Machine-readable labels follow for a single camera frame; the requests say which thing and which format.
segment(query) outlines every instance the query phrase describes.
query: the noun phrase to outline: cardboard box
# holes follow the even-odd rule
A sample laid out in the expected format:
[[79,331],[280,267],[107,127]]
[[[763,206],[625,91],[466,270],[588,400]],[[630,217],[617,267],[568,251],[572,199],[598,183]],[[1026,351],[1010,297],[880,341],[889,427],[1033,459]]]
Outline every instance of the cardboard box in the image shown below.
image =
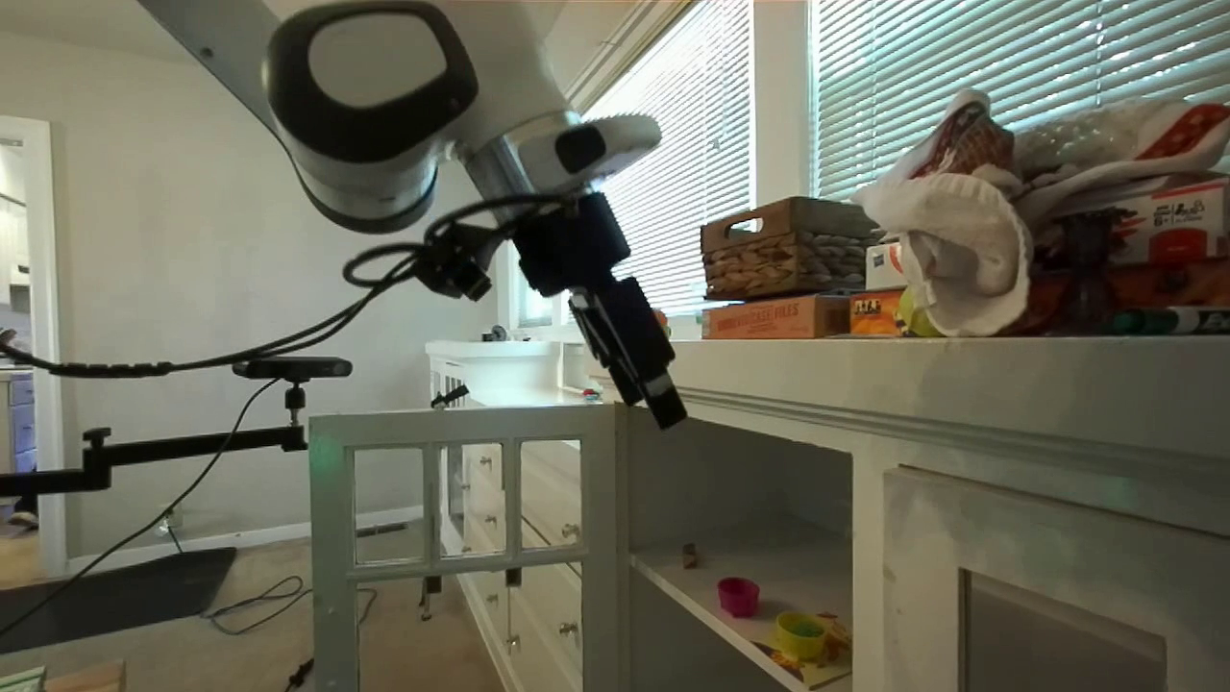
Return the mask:
[[862,292],[848,301],[848,335],[857,337],[900,337],[900,297],[903,288],[889,292]]
[[[1014,335],[1040,335],[1072,310],[1077,285],[1068,272],[1046,272],[1028,285],[1028,310]],[[1103,278],[1103,317],[1168,310],[1168,308],[1230,308],[1230,258],[1194,267],[1119,267]]]
[[[1122,213],[1112,267],[1191,267],[1230,258],[1230,177],[1154,181],[1122,197],[1086,199],[1072,213]],[[1049,238],[1046,267],[1062,270],[1064,251]]]
[[704,337],[822,337],[848,331],[848,305],[831,297],[711,308]]

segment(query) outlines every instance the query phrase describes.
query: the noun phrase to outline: black cable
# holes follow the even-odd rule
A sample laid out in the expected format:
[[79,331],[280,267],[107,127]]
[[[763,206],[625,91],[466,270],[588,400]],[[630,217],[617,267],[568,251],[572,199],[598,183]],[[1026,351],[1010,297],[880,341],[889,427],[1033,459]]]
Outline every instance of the black cable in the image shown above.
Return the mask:
[[[343,278],[347,285],[352,288],[363,288],[362,301],[352,301],[351,308],[303,327],[303,331],[290,331],[283,337],[274,337],[274,341],[260,341],[260,347],[249,347],[249,351],[230,351],[230,355],[219,355],[219,359],[199,359],[199,360],[130,360],[130,367],[84,367],[84,360],[46,360],[46,359],[33,359],[28,351],[14,351],[10,337],[14,331],[0,331],[0,359],[21,367],[21,368],[46,368],[52,377],[94,377],[94,382],[123,382],[123,377],[167,377],[167,373],[189,373],[189,368],[222,368],[222,367],[239,367],[239,360],[257,360],[257,359],[283,359],[283,355],[294,355],[294,351],[311,351],[326,337],[334,337],[339,331],[347,331],[377,297],[383,297],[388,288],[402,285],[402,281],[415,281],[417,278],[417,258],[424,251],[430,251],[447,227],[457,227],[462,219],[468,217],[479,217],[479,213],[497,213],[497,206],[531,206],[531,213],[541,213],[548,203],[562,203],[562,197],[497,197],[497,199],[476,199],[476,203],[466,203],[466,206],[454,206],[448,217],[435,219],[425,229],[424,229],[424,242],[392,242],[392,247],[372,247],[356,258],[351,258],[343,267]],[[406,255],[402,262],[397,262],[388,272],[381,278],[356,278],[362,267],[377,262],[377,258],[392,258],[392,255]]]
[[[283,616],[288,608],[294,608],[311,587],[303,583],[303,575],[280,575],[274,587],[249,597],[249,599],[233,599],[210,616],[203,616],[213,631],[230,634],[230,640],[240,640],[257,627],[265,627],[270,619]],[[274,608],[270,616],[253,619],[253,623],[240,623],[240,627],[230,627],[226,616],[239,616],[244,608],[257,608],[257,602],[280,602]]]
[[265,382],[253,397],[244,397],[244,404],[239,409],[226,443],[213,450],[213,459],[197,474],[197,482],[167,500],[149,522],[143,522],[137,531],[130,531],[126,540],[117,540],[114,547],[107,547],[98,556],[92,556],[84,569],[76,569],[70,581],[60,581],[56,587],[49,587],[37,602],[32,602],[28,613],[10,616],[0,627],[0,640],[7,640],[19,623],[28,623],[32,616],[37,616],[43,608],[49,608],[52,599],[60,599],[73,583],[79,583],[94,565],[102,565],[114,551],[123,551],[126,542],[143,540],[146,531],[153,531],[165,514],[174,514],[203,482],[206,474],[219,464],[219,459],[226,452],[230,438],[239,436],[244,410],[257,404],[260,391],[270,391],[276,382]]

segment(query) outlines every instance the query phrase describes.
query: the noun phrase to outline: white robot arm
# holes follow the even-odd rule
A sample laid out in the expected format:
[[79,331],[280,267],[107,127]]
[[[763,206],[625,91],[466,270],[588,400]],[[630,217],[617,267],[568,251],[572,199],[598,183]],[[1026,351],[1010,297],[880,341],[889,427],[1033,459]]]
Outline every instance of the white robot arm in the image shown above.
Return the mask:
[[668,337],[590,181],[657,145],[657,123],[580,123],[541,64],[531,0],[143,0],[283,145],[311,203],[351,229],[402,229],[457,155],[483,199],[548,197],[497,213],[526,281],[568,308],[625,404],[659,427],[682,415]]

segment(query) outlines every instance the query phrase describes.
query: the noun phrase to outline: food package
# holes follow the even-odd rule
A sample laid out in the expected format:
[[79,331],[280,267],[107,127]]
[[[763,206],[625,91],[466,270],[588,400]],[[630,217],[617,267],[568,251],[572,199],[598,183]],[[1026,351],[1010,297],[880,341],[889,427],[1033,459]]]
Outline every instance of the food package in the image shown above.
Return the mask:
[[[1086,317],[1091,324],[1160,310],[1230,310],[1230,258],[1191,267],[1112,267],[1095,288],[1103,305]],[[1028,310],[1010,335],[1064,331],[1080,308],[1077,301],[1080,285],[1072,272],[1040,272],[1033,281]]]
[[[1064,206],[1064,217],[1080,213],[1122,213],[1112,229],[1112,267],[1191,267],[1230,258],[1230,177],[1154,177]],[[1046,270],[1064,270],[1058,223],[1036,236]]]
[[848,305],[831,297],[749,301],[704,310],[704,337],[848,335]]
[[857,292],[867,238],[862,206],[809,197],[704,223],[705,301]]
[[1014,173],[1026,190],[1014,206],[1028,227],[1072,197],[1144,177],[1206,173],[1230,138],[1224,104],[1119,99],[1019,131]]
[[889,292],[862,292],[848,301],[848,335],[857,337],[900,337],[900,297],[903,288]]
[[941,335],[999,335],[1028,301],[1033,236],[1007,191],[1010,133],[981,91],[959,91],[932,133],[862,206],[907,255],[907,288]]

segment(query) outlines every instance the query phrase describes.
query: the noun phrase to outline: door frame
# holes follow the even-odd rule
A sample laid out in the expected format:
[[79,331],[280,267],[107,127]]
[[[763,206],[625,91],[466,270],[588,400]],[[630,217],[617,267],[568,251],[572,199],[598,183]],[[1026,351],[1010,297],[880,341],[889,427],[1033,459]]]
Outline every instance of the door frame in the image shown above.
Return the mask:
[[[32,351],[46,360],[60,360],[49,123],[0,117],[0,138],[14,138],[28,151]],[[49,373],[33,373],[33,452],[37,452],[37,469],[70,469],[64,387]],[[37,496],[43,575],[64,575],[70,569],[64,536],[70,536],[64,500]]]

